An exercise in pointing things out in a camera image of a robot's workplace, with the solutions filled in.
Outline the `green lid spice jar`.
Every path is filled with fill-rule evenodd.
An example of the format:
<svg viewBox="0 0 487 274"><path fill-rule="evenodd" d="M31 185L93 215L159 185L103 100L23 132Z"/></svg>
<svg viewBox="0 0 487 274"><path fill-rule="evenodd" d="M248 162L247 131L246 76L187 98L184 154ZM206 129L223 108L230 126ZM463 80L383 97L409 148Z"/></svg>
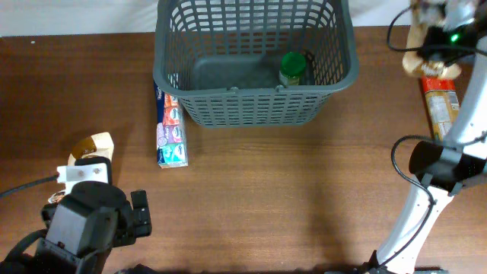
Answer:
<svg viewBox="0 0 487 274"><path fill-rule="evenodd" d="M307 60L296 52L286 53L279 69L279 81L284 86L295 86L301 82L301 77L307 68Z"/></svg>

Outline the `grey plastic shopping basket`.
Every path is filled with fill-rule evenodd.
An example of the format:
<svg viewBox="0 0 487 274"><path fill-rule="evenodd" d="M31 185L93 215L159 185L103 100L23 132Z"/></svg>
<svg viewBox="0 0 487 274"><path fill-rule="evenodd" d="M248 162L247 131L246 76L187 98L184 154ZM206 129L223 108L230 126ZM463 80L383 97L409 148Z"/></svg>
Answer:
<svg viewBox="0 0 487 274"><path fill-rule="evenodd" d="M307 68L279 81L286 53ZM154 82L201 126L294 126L311 121L358 77L347 0L158 2Z"/></svg>

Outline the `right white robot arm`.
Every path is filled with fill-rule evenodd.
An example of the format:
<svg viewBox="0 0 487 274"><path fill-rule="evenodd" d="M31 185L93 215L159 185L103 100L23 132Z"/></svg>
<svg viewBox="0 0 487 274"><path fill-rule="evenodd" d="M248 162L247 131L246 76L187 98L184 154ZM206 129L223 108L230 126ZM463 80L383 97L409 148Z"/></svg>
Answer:
<svg viewBox="0 0 487 274"><path fill-rule="evenodd" d="M466 188L486 182L486 3L412 1L412 25L403 68L412 77L454 79L457 62L473 55L469 80L456 121L442 140L417 135L406 204L390 236L359 273L413 273L417 256L438 216Z"/></svg>

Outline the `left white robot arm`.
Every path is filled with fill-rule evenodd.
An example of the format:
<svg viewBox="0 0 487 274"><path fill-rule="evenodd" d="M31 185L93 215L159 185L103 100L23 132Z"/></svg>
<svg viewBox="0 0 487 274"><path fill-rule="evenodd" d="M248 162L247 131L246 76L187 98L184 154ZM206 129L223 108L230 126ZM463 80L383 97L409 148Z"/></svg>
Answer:
<svg viewBox="0 0 487 274"><path fill-rule="evenodd" d="M20 240L1 262L2 273L101 273L112 249L152 232L148 196L130 197L108 183L86 181L45 205L44 229Z"/></svg>

